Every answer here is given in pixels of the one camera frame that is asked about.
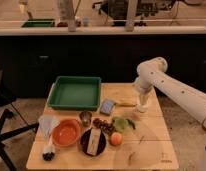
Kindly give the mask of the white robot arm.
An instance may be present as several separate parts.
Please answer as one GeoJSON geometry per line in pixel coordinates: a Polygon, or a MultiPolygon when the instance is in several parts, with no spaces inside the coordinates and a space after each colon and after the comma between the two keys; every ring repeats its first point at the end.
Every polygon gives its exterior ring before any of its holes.
{"type": "Polygon", "coordinates": [[[206,94],[168,76],[167,69],[168,64],[163,57],[144,61],[137,66],[138,77],[134,87],[139,94],[138,105],[145,107],[148,94],[156,87],[190,113],[206,130],[206,94]]]}

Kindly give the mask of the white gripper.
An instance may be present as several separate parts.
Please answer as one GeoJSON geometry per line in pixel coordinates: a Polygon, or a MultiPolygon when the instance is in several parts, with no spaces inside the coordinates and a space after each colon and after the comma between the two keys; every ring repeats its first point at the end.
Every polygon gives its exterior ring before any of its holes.
{"type": "Polygon", "coordinates": [[[145,113],[148,110],[149,105],[149,94],[139,94],[137,98],[136,109],[141,113],[145,113]]]}

